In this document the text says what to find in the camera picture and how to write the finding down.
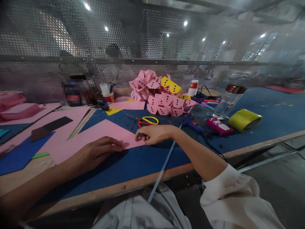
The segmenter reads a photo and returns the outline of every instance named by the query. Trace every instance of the yellow tape roll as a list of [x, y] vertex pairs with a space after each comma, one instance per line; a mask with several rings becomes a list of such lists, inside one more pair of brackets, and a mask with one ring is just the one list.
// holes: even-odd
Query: yellow tape roll
[[241, 109], [231, 116], [228, 124], [243, 133], [258, 124], [262, 118], [263, 117], [258, 114], [246, 109]]

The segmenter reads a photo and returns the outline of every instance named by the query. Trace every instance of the metal mesh partition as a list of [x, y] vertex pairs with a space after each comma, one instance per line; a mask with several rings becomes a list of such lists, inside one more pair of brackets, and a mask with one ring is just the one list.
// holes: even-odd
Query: metal mesh partition
[[274, 84], [299, 70], [305, 47], [303, 31], [280, 55], [289, 38], [279, 26], [140, 1], [12, 0], [2, 10], [0, 90], [34, 102], [58, 101], [70, 73], [85, 73], [97, 88], [118, 79], [117, 96], [131, 92], [141, 69], [169, 73], [183, 90], [192, 79], [210, 88]]

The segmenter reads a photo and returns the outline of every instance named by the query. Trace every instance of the green paper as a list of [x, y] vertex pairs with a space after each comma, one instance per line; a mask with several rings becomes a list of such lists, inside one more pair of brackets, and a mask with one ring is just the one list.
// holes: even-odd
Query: green paper
[[50, 155], [49, 153], [41, 153], [41, 154], [36, 154], [32, 159], [37, 158], [37, 157], [42, 157], [42, 156], [48, 156]]

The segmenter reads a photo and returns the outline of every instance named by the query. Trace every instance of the blue plastic rod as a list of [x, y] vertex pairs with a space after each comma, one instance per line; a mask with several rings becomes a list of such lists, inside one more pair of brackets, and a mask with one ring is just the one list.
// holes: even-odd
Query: blue plastic rod
[[150, 194], [150, 196], [149, 196], [149, 198], [148, 198], [148, 202], [149, 202], [149, 203], [150, 203], [150, 202], [152, 201], [152, 199], [153, 199], [153, 195], [155, 194], [156, 189], [157, 189], [157, 187], [158, 187], [158, 185], [159, 185], [159, 182], [160, 182], [161, 177], [162, 177], [162, 175], [163, 175], [163, 173], [164, 173], [165, 167], [166, 167], [166, 165], [167, 165], [167, 163], [168, 163], [168, 160], [169, 160], [169, 158], [170, 158], [170, 156], [171, 156], [171, 154], [172, 154], [172, 151], [173, 151], [173, 149], [174, 149], [175, 143], [176, 143], [176, 142], [174, 141], [173, 144], [172, 144], [171, 149], [170, 149], [169, 152], [168, 152], [168, 155], [167, 155], [167, 158], [165, 159], [165, 162], [164, 162], [164, 165], [163, 165], [163, 167], [162, 167], [162, 170], [161, 170], [161, 172], [159, 173], [159, 176], [158, 176], [158, 179], [157, 179], [157, 181], [156, 181], [156, 183], [155, 183], [155, 186], [154, 186], [153, 189], [152, 189], [152, 193]]

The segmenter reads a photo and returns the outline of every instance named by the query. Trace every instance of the yellow scissors handle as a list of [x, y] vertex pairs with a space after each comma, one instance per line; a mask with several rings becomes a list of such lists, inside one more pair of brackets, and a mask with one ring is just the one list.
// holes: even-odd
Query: yellow scissors handle
[[[156, 120], [157, 122], [151, 122], [151, 121], [149, 121], [147, 118], [152, 118], [152, 119]], [[159, 124], [159, 120], [158, 120], [157, 118], [155, 118], [155, 117], [152, 117], [152, 116], [145, 116], [145, 117], [143, 117], [142, 119], [143, 119], [144, 121], [146, 121], [146, 122], [148, 122], [148, 123], [151, 123], [151, 124], [154, 124], [154, 125]]]

